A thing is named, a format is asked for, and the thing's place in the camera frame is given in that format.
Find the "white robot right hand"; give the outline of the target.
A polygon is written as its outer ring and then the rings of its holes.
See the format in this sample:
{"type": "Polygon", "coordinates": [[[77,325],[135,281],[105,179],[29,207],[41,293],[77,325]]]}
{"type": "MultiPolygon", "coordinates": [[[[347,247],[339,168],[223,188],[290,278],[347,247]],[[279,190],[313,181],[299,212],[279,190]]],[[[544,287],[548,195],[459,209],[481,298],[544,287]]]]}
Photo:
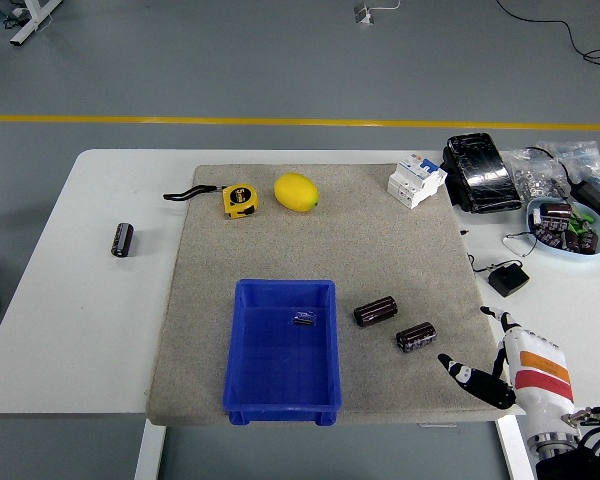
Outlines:
{"type": "Polygon", "coordinates": [[[504,337],[490,373],[470,368],[441,353],[438,360],[464,391],[501,410],[516,405],[527,417],[527,441],[536,449],[572,449],[579,431],[563,420],[575,412],[573,390],[563,351],[523,328],[506,311],[483,306],[499,321],[504,337]]]}

